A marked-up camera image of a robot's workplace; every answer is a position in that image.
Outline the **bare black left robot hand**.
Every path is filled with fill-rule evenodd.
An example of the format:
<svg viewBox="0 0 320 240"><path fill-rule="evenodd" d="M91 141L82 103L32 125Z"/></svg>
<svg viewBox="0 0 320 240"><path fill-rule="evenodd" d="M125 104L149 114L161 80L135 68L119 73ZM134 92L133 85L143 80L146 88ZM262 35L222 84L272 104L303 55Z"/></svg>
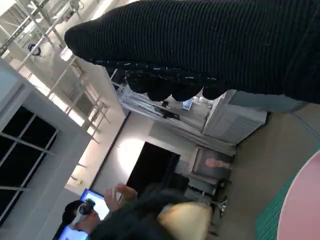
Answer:
<svg viewBox="0 0 320 240"><path fill-rule="evenodd" d="M126 203L89 234L90 240L205 240L212 219L209 204L164 189Z"/></svg>

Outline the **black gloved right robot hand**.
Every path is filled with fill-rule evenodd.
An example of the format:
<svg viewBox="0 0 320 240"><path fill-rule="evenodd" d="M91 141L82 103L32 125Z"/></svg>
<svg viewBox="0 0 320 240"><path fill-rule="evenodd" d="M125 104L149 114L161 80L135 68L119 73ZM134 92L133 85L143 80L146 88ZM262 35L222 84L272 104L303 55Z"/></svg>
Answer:
<svg viewBox="0 0 320 240"><path fill-rule="evenodd" d="M64 40L152 101L237 90L320 102L317 0L140 0L71 27Z"/></svg>

